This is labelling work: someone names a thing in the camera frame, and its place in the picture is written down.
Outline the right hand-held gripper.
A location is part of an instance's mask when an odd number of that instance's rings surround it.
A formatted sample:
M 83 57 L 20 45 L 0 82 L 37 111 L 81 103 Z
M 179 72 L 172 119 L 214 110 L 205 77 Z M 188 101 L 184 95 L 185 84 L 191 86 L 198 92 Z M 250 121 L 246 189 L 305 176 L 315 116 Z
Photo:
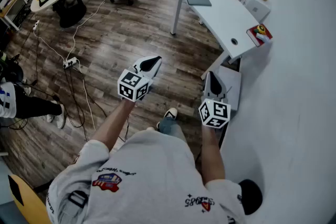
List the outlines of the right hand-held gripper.
M 203 96 L 198 112 L 204 126 L 221 129 L 230 120 L 231 105 L 221 78 L 209 71 L 204 80 Z

